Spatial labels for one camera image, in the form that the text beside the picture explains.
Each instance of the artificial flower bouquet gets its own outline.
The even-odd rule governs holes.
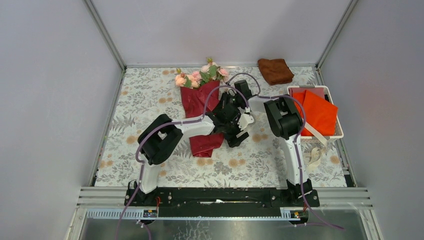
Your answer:
[[[185,118],[193,118],[203,114],[205,101],[209,93],[218,87],[221,81],[228,80],[229,73],[225,68],[218,66],[212,58],[207,59],[207,65],[203,66],[200,71],[194,71],[186,74],[177,69],[175,84],[181,87],[181,101],[185,111]],[[206,110],[212,111],[220,102],[219,91],[212,93],[207,103]],[[224,141],[222,133],[207,136],[190,137],[191,153],[195,157],[212,157],[214,149],[221,147]]]

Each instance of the dark red fabric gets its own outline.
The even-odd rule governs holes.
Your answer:
[[[185,117],[193,118],[203,114],[208,94],[219,85],[220,81],[211,81],[202,85],[198,89],[191,89],[182,86],[181,101],[185,110]],[[212,111],[219,102],[219,90],[216,90],[209,98],[206,111]],[[191,153],[195,157],[210,158],[212,157],[212,151],[221,147],[223,141],[224,135],[222,133],[190,137]]]

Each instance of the floral pattern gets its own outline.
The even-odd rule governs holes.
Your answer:
[[[190,73],[197,68],[182,68]],[[257,78],[261,94],[275,96],[287,93],[287,85],[269,86],[257,67],[227,68],[229,75],[249,73]],[[290,85],[315,85],[312,67],[290,67],[294,74]],[[101,154],[95,186],[127,186],[139,177],[141,165],[135,160],[137,138],[160,114],[183,119],[176,72],[170,68],[129,68],[125,73],[121,93],[111,121],[104,151]],[[255,82],[246,79],[253,93]],[[285,187],[286,163],[281,140],[274,137],[265,113],[253,112],[255,124],[249,138],[239,147],[230,148],[226,141],[213,151],[211,158],[193,157],[188,139],[182,140],[171,157],[161,164],[160,187]],[[324,148],[320,143],[302,143],[303,159],[311,162],[311,151],[318,148],[320,162],[309,170],[316,187],[346,187],[342,166],[333,143]]]

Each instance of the robotic arm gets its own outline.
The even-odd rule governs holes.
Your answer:
[[[198,135],[223,133],[231,148],[239,146],[249,136],[247,132],[244,132],[245,128],[254,122],[249,111],[266,113],[272,133],[276,137],[283,138],[282,147],[287,165],[287,186],[291,198],[295,200],[302,197],[300,185],[303,185],[305,194],[312,191],[312,184],[308,178],[305,177],[303,182],[300,181],[300,171],[303,171],[303,176],[308,175],[303,167],[300,168],[295,151],[294,139],[301,129],[302,118],[294,102],[283,97],[270,99],[252,95],[245,80],[236,82],[234,86],[248,100],[250,108],[246,106],[240,94],[231,95],[224,92],[216,108],[207,112],[201,121],[195,121],[199,120],[200,116],[172,120],[166,114],[162,114],[139,136],[138,142],[140,143],[147,134],[162,124],[185,122],[184,124],[163,127],[147,139],[142,146],[140,152],[145,157],[146,164],[139,184],[140,190],[144,194],[148,194],[157,188],[160,164],[171,156],[183,137],[190,138]],[[246,109],[246,112],[241,113],[239,108]],[[300,150],[300,141],[296,144]],[[300,158],[302,166],[305,166],[302,155],[300,155]]]

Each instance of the green leaf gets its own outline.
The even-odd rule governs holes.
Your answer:
[[[184,87],[190,88],[192,86],[192,81],[190,81],[190,79],[187,76],[185,76],[185,80],[186,81],[184,83]]]
[[[210,78],[211,78],[211,76],[209,76],[209,73],[205,73],[205,72],[200,72],[200,76],[201,76],[201,79],[203,79],[204,81],[206,81],[206,80],[209,80]]]
[[[212,65],[209,67],[209,75],[211,78],[215,77],[217,75],[217,66]]]

